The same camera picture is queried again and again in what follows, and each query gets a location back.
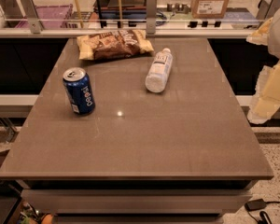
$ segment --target logo on can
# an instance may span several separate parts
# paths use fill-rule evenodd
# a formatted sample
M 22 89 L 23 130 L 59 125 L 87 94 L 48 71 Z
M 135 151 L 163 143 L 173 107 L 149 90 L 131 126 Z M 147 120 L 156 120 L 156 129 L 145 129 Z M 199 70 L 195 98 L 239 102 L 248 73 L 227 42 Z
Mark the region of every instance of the logo on can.
M 72 105 L 72 109 L 78 114 L 88 114 L 95 108 L 91 81 L 84 69 L 73 67 L 63 74 L 65 91 Z

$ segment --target power adapter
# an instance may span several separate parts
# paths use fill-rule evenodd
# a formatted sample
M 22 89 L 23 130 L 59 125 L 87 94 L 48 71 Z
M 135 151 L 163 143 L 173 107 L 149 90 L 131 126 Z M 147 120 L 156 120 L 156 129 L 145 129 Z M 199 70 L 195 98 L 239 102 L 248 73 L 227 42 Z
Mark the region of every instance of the power adapter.
M 245 203 L 245 210 L 248 212 L 264 209 L 267 203 L 263 199 L 256 199 Z

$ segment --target brown snack bag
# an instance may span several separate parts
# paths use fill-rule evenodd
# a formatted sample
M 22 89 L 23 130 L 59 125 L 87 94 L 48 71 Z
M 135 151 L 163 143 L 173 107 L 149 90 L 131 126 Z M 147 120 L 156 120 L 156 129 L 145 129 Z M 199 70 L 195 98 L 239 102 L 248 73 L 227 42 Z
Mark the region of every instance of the brown snack bag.
M 77 37 L 80 60 L 128 58 L 136 54 L 152 52 L 144 30 L 118 30 Z

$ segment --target wooden stick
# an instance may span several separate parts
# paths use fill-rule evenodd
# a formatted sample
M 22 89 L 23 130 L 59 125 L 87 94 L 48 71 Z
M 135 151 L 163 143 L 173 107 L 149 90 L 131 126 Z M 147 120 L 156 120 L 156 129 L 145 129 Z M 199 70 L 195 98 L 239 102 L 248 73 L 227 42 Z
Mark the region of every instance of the wooden stick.
M 75 0 L 75 4 L 77 7 L 77 15 L 78 15 L 78 18 L 80 19 L 81 28 L 83 28 L 84 24 L 83 24 L 82 14 L 81 14 L 80 5 L 79 5 L 78 0 Z
M 122 3 L 121 0 L 119 0 L 119 18 L 120 18 L 120 28 L 122 28 Z

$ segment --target black pole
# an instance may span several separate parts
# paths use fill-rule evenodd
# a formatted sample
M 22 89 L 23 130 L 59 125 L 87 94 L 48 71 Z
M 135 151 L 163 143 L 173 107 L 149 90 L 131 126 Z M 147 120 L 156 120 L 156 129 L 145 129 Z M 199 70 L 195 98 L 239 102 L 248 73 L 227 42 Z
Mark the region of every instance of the black pole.
M 100 23 L 101 23 L 101 28 L 104 28 L 104 26 L 106 26 L 106 22 L 102 21 L 103 16 L 102 16 L 100 0 L 96 0 L 96 6 L 97 6 L 97 9 L 99 11 L 99 19 L 100 19 Z

